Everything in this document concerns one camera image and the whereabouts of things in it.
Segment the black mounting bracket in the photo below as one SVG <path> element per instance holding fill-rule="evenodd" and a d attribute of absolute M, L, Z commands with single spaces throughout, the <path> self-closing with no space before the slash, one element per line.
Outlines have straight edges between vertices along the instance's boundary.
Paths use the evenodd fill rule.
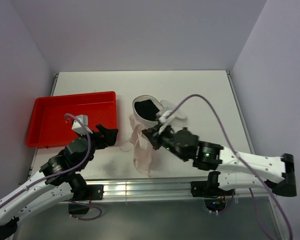
<path fill-rule="evenodd" d="M 92 184 L 86 186 L 85 195 L 80 201 L 100 201 L 104 195 L 104 186 L 102 184 Z M 82 206 L 69 203 L 68 212 L 70 215 L 85 215 L 89 211 L 88 206 Z"/>
<path fill-rule="evenodd" d="M 194 198 L 209 198 L 218 196 L 232 196 L 233 190 L 224 191 L 219 188 L 218 178 L 220 172 L 209 172 L 207 181 L 192 181 L 191 194 Z"/>

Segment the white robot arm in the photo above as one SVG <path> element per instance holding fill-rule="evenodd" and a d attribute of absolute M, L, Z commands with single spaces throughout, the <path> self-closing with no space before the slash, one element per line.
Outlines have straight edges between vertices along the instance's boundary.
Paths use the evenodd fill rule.
<path fill-rule="evenodd" d="M 106 129 L 102 125 L 96 128 L 99 132 L 88 130 L 90 150 L 87 136 L 80 132 L 78 138 L 51 157 L 27 182 L 0 199 L 0 240 L 14 234 L 30 217 L 59 202 L 89 196 L 86 181 L 76 172 L 94 158 L 95 150 L 113 146 L 118 134 L 118 129 Z M 72 129 L 78 133 L 76 122 Z"/>
<path fill-rule="evenodd" d="M 40 171 L 15 191 L 0 200 L 0 240 L 16 232 L 18 226 L 33 215 L 66 200 L 82 200 L 87 195 L 87 184 L 76 172 L 85 168 L 94 157 L 95 150 L 113 146 L 117 139 L 117 129 L 96 126 L 99 132 L 89 131 L 91 149 L 87 160 L 79 168 L 66 174 L 48 178 L 47 176 L 77 166 L 88 152 L 87 137 L 76 138 L 58 155 L 49 159 Z M 73 123 L 76 132 L 80 130 Z M 158 124 L 142 131 L 155 150 L 160 147 L 176 155 L 183 161 L 193 160 L 193 166 L 211 171 L 206 181 L 191 182 L 193 197 L 229 196 L 233 189 L 263 188 L 264 186 L 237 157 L 241 156 L 264 179 L 274 194 L 293 197 L 297 195 L 294 159 L 290 154 L 281 157 L 266 157 L 243 152 L 235 155 L 226 146 L 199 141 L 186 128 L 174 133 L 170 125 Z"/>
<path fill-rule="evenodd" d="M 174 132 L 170 125 L 163 124 L 143 130 L 153 149 L 166 148 L 184 162 L 193 160 L 193 167 L 211 171 L 207 181 L 194 182 L 194 197 L 231 195 L 236 188 L 263 188 L 263 184 L 238 160 L 244 159 L 264 179 L 272 192 L 279 196 L 297 195 L 294 158 L 291 154 L 268 157 L 236 151 L 219 144 L 199 141 L 186 127 Z"/>

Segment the red tray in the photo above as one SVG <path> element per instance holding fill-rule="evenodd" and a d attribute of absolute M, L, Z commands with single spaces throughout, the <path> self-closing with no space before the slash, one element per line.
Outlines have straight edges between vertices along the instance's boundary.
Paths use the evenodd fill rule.
<path fill-rule="evenodd" d="M 114 91 L 40 97 L 35 100 L 26 138 L 29 147 L 52 148 L 65 146 L 78 137 L 66 124 L 64 115 L 87 115 L 88 126 L 102 124 L 117 128 L 116 93 Z"/>

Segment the white table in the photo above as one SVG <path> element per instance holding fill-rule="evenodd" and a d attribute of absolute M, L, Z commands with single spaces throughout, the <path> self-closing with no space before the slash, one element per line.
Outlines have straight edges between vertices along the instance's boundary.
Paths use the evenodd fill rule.
<path fill-rule="evenodd" d="M 175 104 L 190 94 L 204 95 L 215 107 L 234 147 L 241 152 L 253 152 L 231 79 L 226 71 L 108 71 L 61 72 L 53 96 L 115 91 L 119 138 L 117 146 L 132 133 L 128 116 L 133 113 L 133 99 L 151 95 Z M 227 145 L 220 127 L 208 106 L 192 98 L 183 107 L 187 121 L 174 121 L 175 130 L 188 129 L 207 142 Z M 100 202 L 136 202 L 152 200 L 193 200 L 191 181 L 206 180 L 208 172 L 182 162 L 165 149 L 154 153 L 151 169 L 153 178 L 140 174 L 133 165 L 133 152 L 115 147 L 98 150 L 81 175 L 87 184 L 103 184 Z M 32 162 L 32 173 L 56 155 L 61 148 L 38 149 Z M 266 196 L 264 189 L 254 189 L 256 196 Z M 249 197 L 247 189 L 236 189 L 236 196 Z M 274 217 L 281 226 L 282 219 L 271 204 Z"/>
<path fill-rule="evenodd" d="M 151 95 L 159 101 L 168 100 L 175 104 L 190 94 L 204 95 L 215 107 L 235 148 L 250 152 L 226 71 L 61 72 L 53 96 L 105 91 L 116 92 L 119 137 L 115 147 L 96 151 L 94 160 L 81 171 L 86 180 L 147 177 L 135 169 L 133 150 L 122 152 L 117 147 L 131 136 L 128 117 L 133 113 L 133 99 L 141 95 Z M 203 141 L 227 145 L 215 116 L 201 99 L 192 98 L 181 109 L 187 120 L 173 121 L 172 126 L 176 130 L 188 127 Z M 34 157 L 32 173 L 60 150 L 59 147 L 39 149 Z M 191 161 L 182 162 L 165 149 L 160 149 L 153 153 L 150 174 L 153 178 L 179 178 L 204 177 L 208 172 L 192 167 Z"/>

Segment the white wall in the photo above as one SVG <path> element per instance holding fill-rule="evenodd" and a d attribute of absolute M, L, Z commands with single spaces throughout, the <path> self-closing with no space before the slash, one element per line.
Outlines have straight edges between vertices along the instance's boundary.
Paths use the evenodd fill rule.
<path fill-rule="evenodd" d="M 300 240 L 300 0 L 268 0 L 232 71 L 258 154 L 294 154 L 295 198 L 281 198 Z"/>
<path fill-rule="evenodd" d="M 10 0 L 55 71 L 231 70 L 266 0 Z"/>
<path fill-rule="evenodd" d="M 25 137 L 34 101 L 53 75 L 8 0 L 0 0 L 0 198 L 26 180 L 33 149 Z"/>

